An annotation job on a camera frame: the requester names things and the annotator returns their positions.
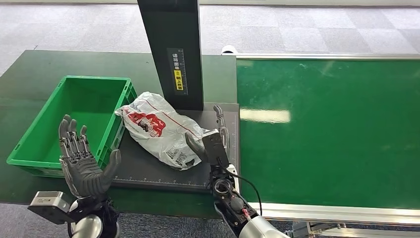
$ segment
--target robotic thumb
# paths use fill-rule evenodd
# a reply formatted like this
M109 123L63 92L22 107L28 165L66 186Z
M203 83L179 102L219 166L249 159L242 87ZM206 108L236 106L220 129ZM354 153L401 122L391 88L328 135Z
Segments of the robotic thumb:
M109 156L109 163L104 169L103 177L105 179L113 179L121 164L121 152L119 150L113 150Z
M207 161L204 145L200 143L200 140L194 140L193 135L189 132L186 132L185 141L187 142L188 147L190 147L190 149L196 153L198 158L200 158L203 162Z

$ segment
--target humanoid robot hand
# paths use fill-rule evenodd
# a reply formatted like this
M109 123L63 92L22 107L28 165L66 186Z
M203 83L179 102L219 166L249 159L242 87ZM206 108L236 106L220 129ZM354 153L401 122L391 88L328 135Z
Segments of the humanoid robot hand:
M102 171L92 155L86 136L87 127L76 132L76 120L65 115L58 128L60 163L71 193L77 198L104 194L121 164L119 150L111 152L109 163Z

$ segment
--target green storage bin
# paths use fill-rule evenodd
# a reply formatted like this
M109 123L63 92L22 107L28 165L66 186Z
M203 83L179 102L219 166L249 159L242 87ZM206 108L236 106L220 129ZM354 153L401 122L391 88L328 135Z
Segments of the green storage bin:
M7 159L33 175L63 177L59 163L58 126L65 114L88 127L92 154L101 168L119 147L125 127L114 111L134 101L129 78L66 76L51 94Z

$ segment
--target black cable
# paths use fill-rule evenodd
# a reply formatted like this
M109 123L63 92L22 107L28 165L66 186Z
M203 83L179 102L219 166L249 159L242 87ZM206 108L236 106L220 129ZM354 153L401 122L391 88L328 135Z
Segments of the black cable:
M69 222L67 222L67 233L68 233L68 237L70 238L73 237L73 232L71 232L71 224Z
M222 162L220 161L220 158L218 158L217 159L217 163L219 164L219 166L226 172L226 173L228 173L228 174L230 174L230 175L232 175L232 176L234 176L234 177L237 177L238 179L242 179L243 181L245 181L245 182L247 182L249 185L251 185L252 186L252 188L254 189L254 191L255 191L255 193L257 194L257 197L258 197L258 203L260 203L260 215L262 216L263 215L263 205L262 205L262 203L261 203L261 198L260 198L260 193L258 192L258 190L257 190L257 188L255 187L255 185L251 182L251 181L249 181L248 179L246 179L246 178L244 178L244 177L241 177L241 176L239 176L239 175L236 175L236 174L234 174L234 173L232 173L231 171L229 171L229 170L227 170L225 167L223 167L221 164L222 164Z

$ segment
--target white plastic bag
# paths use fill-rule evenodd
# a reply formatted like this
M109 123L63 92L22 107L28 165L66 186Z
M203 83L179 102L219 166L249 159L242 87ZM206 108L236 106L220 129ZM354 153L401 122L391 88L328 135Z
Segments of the white plastic bag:
M201 162L188 147L184 134L190 132L200 140L207 130L179 115L161 95L144 92L115 114L124 120L131 137L165 164L187 170Z

